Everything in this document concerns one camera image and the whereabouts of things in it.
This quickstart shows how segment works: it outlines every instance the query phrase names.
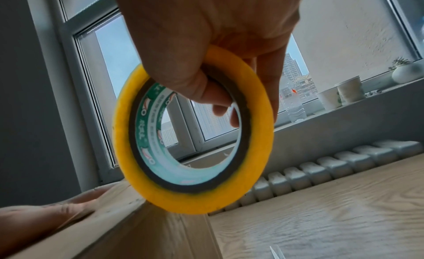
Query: white window frame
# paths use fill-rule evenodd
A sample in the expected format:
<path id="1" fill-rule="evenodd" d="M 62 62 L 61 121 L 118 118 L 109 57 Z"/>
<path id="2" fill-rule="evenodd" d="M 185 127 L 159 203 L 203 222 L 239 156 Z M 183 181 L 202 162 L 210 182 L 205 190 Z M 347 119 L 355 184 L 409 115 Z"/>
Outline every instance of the white window frame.
<path id="1" fill-rule="evenodd" d="M 123 176 L 119 170 L 119 166 L 112 159 L 112 144 L 106 132 L 108 126 L 103 119 L 104 116 L 112 116 L 114 109 L 113 107 L 105 108 L 104 105 L 100 109 L 99 99 L 101 95 L 96 94 L 93 89 L 93 85 L 91 84 L 92 79 L 88 75 L 89 71 L 86 70 L 87 62 L 84 61 L 86 57 L 81 55 L 83 49 L 80 46 L 80 41 L 77 40 L 77 37 L 83 32 L 95 29 L 102 22 L 119 15 L 116 0 L 98 0 L 69 20 L 66 20 L 65 11 L 60 0 L 53 1 L 55 3 L 53 8 L 57 11 L 56 14 L 62 17 L 58 25 L 59 38 L 68 59 L 70 73 L 97 159 L 101 181 L 103 183 L 116 181 L 123 178 Z M 405 26 L 405 17 L 399 14 L 399 9 L 396 8 L 398 5 L 395 5 L 393 0 L 387 0 L 387 2 L 411 44 L 413 40 L 411 40 L 412 37 L 409 35 L 410 31 L 408 27 Z M 423 52 L 424 50 L 421 49 L 416 50 L 417 58 L 422 57 Z M 365 92 L 386 88 L 391 85 L 393 85 L 393 81 L 387 73 L 363 82 Z M 318 99 L 304 103 L 303 107 L 308 116 L 312 116 L 314 113 L 324 109 Z M 237 140 L 238 130 L 233 130 L 215 138 L 205 140 L 190 100 L 181 95 L 178 95 L 176 100 L 173 100 L 168 106 L 168 113 L 178 139 L 178 144 L 170 146 L 168 150 L 179 161 L 232 144 Z M 287 113 L 285 111 L 280 112 L 275 125 L 277 130 L 288 123 L 290 123 L 290 120 Z"/>

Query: packing tape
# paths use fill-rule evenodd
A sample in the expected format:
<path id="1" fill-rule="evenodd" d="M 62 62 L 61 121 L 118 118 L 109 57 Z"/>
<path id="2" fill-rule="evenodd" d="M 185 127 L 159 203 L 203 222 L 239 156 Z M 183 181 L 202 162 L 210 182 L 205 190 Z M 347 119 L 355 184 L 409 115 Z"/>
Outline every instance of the packing tape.
<path id="1" fill-rule="evenodd" d="M 204 169 L 181 165 L 161 136 L 162 115 L 175 93 L 138 66 L 117 99 L 113 142 L 128 182 L 147 201 L 171 212 L 205 214 L 241 198 L 258 180 L 271 153 L 272 108 L 258 76 L 236 55 L 211 45 L 203 71 L 238 106 L 240 132 L 233 152 Z"/>

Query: wooden board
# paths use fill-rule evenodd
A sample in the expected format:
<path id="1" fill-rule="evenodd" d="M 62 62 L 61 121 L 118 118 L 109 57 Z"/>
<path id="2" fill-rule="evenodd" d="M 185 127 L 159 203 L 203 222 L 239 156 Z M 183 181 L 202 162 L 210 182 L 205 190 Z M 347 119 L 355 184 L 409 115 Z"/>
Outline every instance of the wooden board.
<path id="1" fill-rule="evenodd" d="M 12 256 L 46 258 L 221 259 L 206 215 L 166 212 L 126 181 L 102 195 L 96 211 Z"/>
<path id="2" fill-rule="evenodd" d="M 423 259 L 424 154 L 210 219 L 225 259 Z"/>

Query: scissors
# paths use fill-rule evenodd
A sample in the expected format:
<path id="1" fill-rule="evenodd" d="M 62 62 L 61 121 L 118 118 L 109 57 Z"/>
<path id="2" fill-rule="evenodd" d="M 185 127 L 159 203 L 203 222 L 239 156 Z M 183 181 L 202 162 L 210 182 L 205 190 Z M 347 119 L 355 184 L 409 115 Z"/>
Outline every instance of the scissors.
<path id="1" fill-rule="evenodd" d="M 278 245 L 274 245 L 274 248 L 277 250 L 277 252 L 275 252 L 275 250 L 272 248 L 272 246 L 269 247 L 271 249 L 271 252 L 273 253 L 274 259 L 286 259 L 284 257 L 283 252 L 281 251 L 280 247 Z"/>

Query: sky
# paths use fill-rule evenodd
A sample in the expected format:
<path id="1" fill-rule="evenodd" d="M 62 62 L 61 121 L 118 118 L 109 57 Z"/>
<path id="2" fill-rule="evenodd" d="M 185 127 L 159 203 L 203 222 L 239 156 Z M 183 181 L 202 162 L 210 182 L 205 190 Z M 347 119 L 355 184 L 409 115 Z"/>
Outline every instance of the sky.
<path id="1" fill-rule="evenodd" d="M 140 58 L 127 32 L 122 16 L 99 28 L 95 33 L 115 95 L 118 96 L 125 81 L 133 69 L 140 63 Z M 308 69 L 293 35 L 290 37 L 287 52 L 290 53 L 292 59 L 297 61 L 302 75 L 307 75 Z M 165 112 L 162 123 L 169 120 L 169 115 Z"/>

